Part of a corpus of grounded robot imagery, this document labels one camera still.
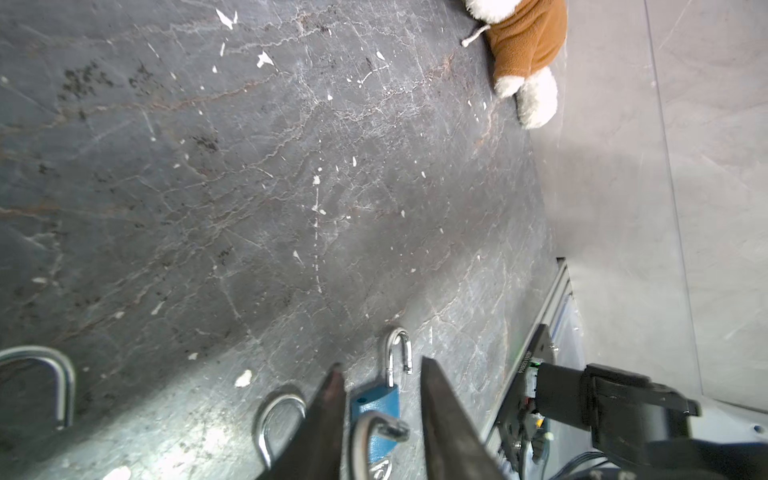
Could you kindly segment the blue padlock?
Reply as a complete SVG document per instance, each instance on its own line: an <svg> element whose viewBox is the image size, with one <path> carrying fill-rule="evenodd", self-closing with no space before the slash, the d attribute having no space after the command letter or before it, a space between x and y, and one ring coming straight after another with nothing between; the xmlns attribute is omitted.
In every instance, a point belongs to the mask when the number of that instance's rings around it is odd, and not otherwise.
<svg viewBox="0 0 768 480"><path fill-rule="evenodd" d="M303 396L291 391L273 392L259 407L252 437L265 471L274 466L306 414L307 404Z"/></svg>
<svg viewBox="0 0 768 480"><path fill-rule="evenodd" d="M410 438L401 418L400 386L395 381L395 347L401 347L402 367L413 373L413 349L407 330L393 327L384 343L383 381L360 392L350 403L351 475L353 479L389 479L395 447Z"/></svg>

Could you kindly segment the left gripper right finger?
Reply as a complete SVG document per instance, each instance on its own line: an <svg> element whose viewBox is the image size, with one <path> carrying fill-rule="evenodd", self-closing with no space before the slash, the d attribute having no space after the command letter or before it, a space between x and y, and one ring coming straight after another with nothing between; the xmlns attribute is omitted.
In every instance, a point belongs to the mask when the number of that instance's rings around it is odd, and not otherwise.
<svg viewBox="0 0 768 480"><path fill-rule="evenodd" d="M437 360L424 357L421 417L427 478L501 479Z"/></svg>

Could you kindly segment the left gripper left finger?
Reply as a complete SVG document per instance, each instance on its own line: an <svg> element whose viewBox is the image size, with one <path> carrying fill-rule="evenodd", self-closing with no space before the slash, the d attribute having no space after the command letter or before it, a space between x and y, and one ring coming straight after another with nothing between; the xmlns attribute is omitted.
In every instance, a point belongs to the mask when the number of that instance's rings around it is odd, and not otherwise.
<svg viewBox="0 0 768 480"><path fill-rule="evenodd" d="M293 438L259 479L339 479L346 398L342 365L335 363Z"/></svg>

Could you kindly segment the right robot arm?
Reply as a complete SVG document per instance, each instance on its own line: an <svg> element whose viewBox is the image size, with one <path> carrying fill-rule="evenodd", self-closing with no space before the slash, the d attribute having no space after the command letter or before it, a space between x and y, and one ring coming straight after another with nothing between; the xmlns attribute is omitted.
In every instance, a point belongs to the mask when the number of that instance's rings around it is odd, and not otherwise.
<svg viewBox="0 0 768 480"><path fill-rule="evenodd" d="M610 462L604 479L764 479L763 442L693 437L698 402L648 377L590 364L583 370L540 363L534 405L543 417L589 432Z"/></svg>

